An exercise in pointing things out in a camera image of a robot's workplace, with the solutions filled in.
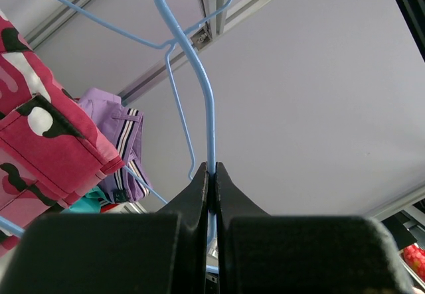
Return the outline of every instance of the clothes hanger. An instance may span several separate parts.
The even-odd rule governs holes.
[[[206,108],[206,119],[207,119],[207,171],[209,172],[210,176],[215,175],[215,167],[216,167],[216,155],[215,155],[215,108],[214,108],[214,96],[213,91],[211,89],[211,84],[209,82],[208,76],[205,72],[205,69],[203,68],[203,65],[201,61],[199,60],[199,57],[197,56],[197,53],[193,49],[191,43],[189,42],[189,39],[187,38],[187,34],[193,32],[196,29],[199,29],[206,21],[209,19],[215,17],[219,13],[223,12],[224,9],[226,9],[232,0],[228,0],[223,7],[221,7],[219,10],[215,11],[208,17],[204,18],[203,20],[199,21],[198,23],[195,23],[191,27],[189,27],[187,30],[183,31],[181,27],[179,26],[176,18],[174,17],[173,13],[171,12],[170,8],[166,4],[165,0],[154,0],[156,7],[158,8],[159,13],[163,17],[163,20],[169,27],[169,30],[175,37],[171,40],[166,40],[162,44],[155,44],[152,42],[149,42],[148,40],[139,38],[127,31],[121,30],[114,25],[105,22],[104,20],[101,20],[97,18],[95,15],[91,14],[90,12],[87,12],[76,5],[72,4],[68,0],[57,0],[61,3],[65,4],[66,6],[70,7],[71,9],[74,9],[75,11],[83,14],[84,16],[88,17],[89,19],[93,20],[94,22],[97,22],[98,24],[106,27],[107,29],[110,29],[120,35],[123,35],[127,38],[130,38],[140,44],[144,44],[146,46],[150,46],[151,48],[155,49],[163,49],[167,45],[170,45],[170,49],[167,52],[165,59],[166,59],[166,65],[167,65],[167,71],[171,74],[170,76],[170,82],[173,85],[173,93],[175,95],[176,104],[179,110],[179,115],[181,117],[181,122],[183,124],[183,129],[185,131],[187,144],[189,146],[189,151],[191,152],[191,159],[192,159],[192,167],[191,171],[189,173],[189,178],[191,178],[191,173],[194,169],[195,164],[195,154],[193,153],[193,147],[191,145],[190,135],[189,131],[187,129],[187,124],[185,122],[183,109],[181,108],[181,103],[178,97],[177,88],[175,87],[175,81],[172,77],[172,71],[169,64],[169,55],[173,52],[175,45],[177,43],[180,44],[181,48],[183,49],[183,52],[186,54],[189,63],[193,67],[193,70],[195,71],[195,74],[197,75],[197,78],[199,80],[199,83],[201,85],[201,88],[203,90],[203,95],[205,98],[205,108]],[[135,177],[136,179],[139,179],[138,181],[141,182],[149,191],[151,191],[155,196],[159,197],[163,202],[166,203],[166,200],[161,198],[151,187],[147,186],[140,178],[133,173],[127,166],[125,166],[126,170],[129,171],[129,173]],[[208,235],[208,244],[214,239],[215,237],[215,230],[216,230],[216,220],[213,216],[213,214],[210,213],[209,215],[209,224],[211,225],[211,228],[209,228],[209,235]],[[22,237],[24,230],[17,226],[16,224],[8,221],[7,219],[0,217],[0,228],[4,228],[10,233],[16,235],[17,237]]]

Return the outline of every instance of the teal fabric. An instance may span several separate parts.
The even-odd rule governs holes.
[[[75,202],[62,213],[100,213],[99,199],[107,200],[106,195],[98,186],[87,192],[80,200]]]

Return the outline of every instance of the teal garment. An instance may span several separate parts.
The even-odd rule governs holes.
[[[63,210],[62,213],[100,213],[101,206],[99,199],[108,200],[103,191],[98,186],[95,186],[80,200],[68,209]]]

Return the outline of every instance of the purple garment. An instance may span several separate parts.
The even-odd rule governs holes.
[[[143,113],[123,107],[119,96],[97,88],[87,90],[78,105],[116,147],[124,163],[150,186],[141,166]],[[113,203],[136,202],[149,194],[124,168],[107,176],[98,186]]]

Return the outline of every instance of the pink fabric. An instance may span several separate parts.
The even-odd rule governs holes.
[[[123,167],[114,146],[0,12],[0,216],[27,226]],[[0,231],[0,255],[17,242]]]

